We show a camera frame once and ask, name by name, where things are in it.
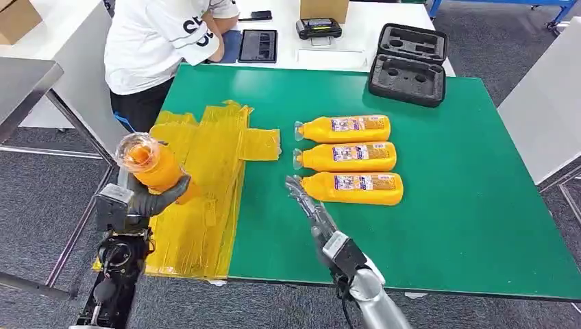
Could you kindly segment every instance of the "yellow plastic strip curtain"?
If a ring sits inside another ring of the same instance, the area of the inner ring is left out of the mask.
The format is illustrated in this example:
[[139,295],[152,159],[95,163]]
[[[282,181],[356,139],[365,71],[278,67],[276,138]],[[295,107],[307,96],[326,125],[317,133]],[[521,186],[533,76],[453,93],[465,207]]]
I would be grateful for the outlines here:
[[172,204],[150,221],[155,251],[145,273],[182,278],[226,278],[244,182],[244,160],[277,160],[278,130],[249,129],[252,109],[226,101],[191,114],[160,114],[150,134],[168,143],[201,196]]

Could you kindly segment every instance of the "black pants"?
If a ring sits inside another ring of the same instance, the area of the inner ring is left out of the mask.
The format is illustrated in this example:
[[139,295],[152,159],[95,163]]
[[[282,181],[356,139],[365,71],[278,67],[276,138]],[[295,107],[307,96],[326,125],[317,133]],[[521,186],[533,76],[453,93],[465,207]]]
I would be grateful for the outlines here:
[[113,114],[130,132],[148,132],[162,109],[173,78],[150,89],[130,95],[111,92]]

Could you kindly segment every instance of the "green table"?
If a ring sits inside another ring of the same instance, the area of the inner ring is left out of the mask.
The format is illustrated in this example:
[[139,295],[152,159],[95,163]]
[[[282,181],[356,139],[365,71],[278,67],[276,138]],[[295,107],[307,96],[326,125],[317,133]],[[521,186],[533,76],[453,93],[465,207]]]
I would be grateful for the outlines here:
[[182,65],[164,109],[192,112],[234,99],[252,127],[281,130],[277,162],[248,162],[230,277],[329,283],[308,220],[288,197],[295,121],[386,114],[404,180],[393,207],[327,203],[340,230],[390,289],[581,300],[581,274],[482,81],[449,77],[445,101],[424,108],[369,94],[367,75]]

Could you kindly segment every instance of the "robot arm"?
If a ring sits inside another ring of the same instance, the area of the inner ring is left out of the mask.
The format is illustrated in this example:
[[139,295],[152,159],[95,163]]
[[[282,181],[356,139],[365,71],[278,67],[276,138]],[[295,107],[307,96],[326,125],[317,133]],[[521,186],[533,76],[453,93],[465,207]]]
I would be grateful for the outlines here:
[[[316,204],[298,177],[286,177],[286,187],[307,214],[317,254],[329,267],[343,303],[350,295],[359,305],[368,329],[411,329],[404,314],[383,289],[385,279],[353,239],[339,231],[322,203]],[[351,326],[345,306],[347,322]]]
[[182,196],[190,177],[154,195],[135,177],[120,172],[118,185],[95,195],[97,229],[106,232],[99,244],[101,271],[75,326],[69,329],[123,329],[127,323],[145,259],[151,253],[149,218]]

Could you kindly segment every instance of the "plastic bottle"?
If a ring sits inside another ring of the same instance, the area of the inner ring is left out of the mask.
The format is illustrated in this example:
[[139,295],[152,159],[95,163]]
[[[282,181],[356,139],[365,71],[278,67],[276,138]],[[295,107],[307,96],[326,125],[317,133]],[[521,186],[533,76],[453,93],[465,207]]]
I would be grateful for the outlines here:
[[[135,132],[127,135],[119,143],[115,156],[119,165],[133,173],[154,193],[161,193],[173,187],[179,178],[186,174],[169,147],[160,144],[146,133]],[[190,181],[188,190],[176,203],[185,204],[196,194],[198,188]]]
[[394,206],[404,196],[404,184],[396,173],[317,173],[301,185],[320,201]]
[[384,115],[356,117],[320,117],[311,122],[295,123],[295,139],[318,143],[355,143],[387,141],[391,127]]
[[397,156],[390,142],[321,144],[306,151],[295,149],[294,167],[316,171],[390,171]]

